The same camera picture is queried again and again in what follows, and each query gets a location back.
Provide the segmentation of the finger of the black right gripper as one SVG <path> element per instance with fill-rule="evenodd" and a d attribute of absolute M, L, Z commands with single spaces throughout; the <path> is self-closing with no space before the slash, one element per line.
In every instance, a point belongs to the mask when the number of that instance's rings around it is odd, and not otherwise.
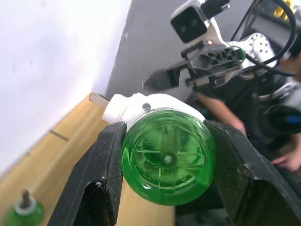
<path fill-rule="evenodd" d="M 179 62 L 169 68 L 155 70 L 142 82 L 142 90 L 169 90 L 180 85 L 181 71 L 188 69 L 188 63 Z"/>

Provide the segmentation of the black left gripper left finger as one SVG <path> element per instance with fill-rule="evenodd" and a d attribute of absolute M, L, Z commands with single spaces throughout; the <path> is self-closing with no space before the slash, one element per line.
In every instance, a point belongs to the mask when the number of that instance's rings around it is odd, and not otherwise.
<path fill-rule="evenodd" d="M 123 174 L 125 122 L 106 126 L 74 166 L 48 222 L 50 226 L 113 226 Z"/>

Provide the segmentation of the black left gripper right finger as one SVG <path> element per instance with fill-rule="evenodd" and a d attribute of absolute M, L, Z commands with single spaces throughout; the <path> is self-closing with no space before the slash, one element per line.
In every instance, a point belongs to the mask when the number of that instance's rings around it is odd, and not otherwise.
<path fill-rule="evenodd" d="M 273 165 L 241 131 L 205 120 L 216 142 L 215 184 L 232 226 L 299 226 L 301 186 Z"/>

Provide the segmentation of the person's bare hand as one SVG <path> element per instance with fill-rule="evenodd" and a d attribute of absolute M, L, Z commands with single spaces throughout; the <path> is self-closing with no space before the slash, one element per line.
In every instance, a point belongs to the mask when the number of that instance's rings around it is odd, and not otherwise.
<path fill-rule="evenodd" d="M 275 165 L 285 166 L 289 171 L 294 172 L 301 166 L 301 150 L 296 149 L 272 161 Z"/>

